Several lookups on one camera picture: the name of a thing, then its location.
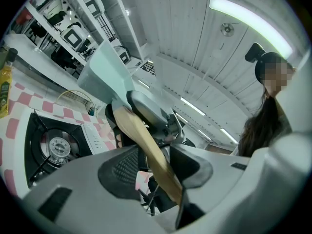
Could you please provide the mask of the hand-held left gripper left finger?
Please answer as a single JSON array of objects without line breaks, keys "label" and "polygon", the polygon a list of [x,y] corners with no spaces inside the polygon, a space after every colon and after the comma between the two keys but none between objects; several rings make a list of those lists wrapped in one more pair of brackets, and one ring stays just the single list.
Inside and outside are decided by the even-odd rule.
[{"label": "hand-held left gripper left finger", "polygon": [[138,148],[78,158],[41,180],[23,206],[50,234],[163,234],[135,189]]}]

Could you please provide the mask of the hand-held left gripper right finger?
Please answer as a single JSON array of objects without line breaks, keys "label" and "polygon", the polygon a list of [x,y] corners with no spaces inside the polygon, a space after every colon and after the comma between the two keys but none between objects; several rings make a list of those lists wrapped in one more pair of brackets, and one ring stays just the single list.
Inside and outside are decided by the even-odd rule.
[{"label": "hand-held left gripper right finger", "polygon": [[292,133],[251,158],[170,147],[182,184],[180,234],[266,234],[289,213],[312,172],[312,136]]}]

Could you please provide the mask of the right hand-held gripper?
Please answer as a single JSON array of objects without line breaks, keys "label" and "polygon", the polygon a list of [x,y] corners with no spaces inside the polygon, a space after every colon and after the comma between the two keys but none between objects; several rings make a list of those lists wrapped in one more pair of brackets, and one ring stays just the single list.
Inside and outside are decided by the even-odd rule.
[{"label": "right hand-held gripper", "polygon": [[[185,136],[183,131],[185,123],[180,120],[175,110],[172,110],[172,113],[167,115],[159,105],[140,91],[128,91],[126,97],[132,111],[150,128],[165,129],[167,127],[165,137],[156,139],[158,147],[176,143],[195,148],[195,144]],[[105,116],[113,131],[116,147],[122,148],[127,146],[125,134],[117,126],[111,104],[106,106]]]}]

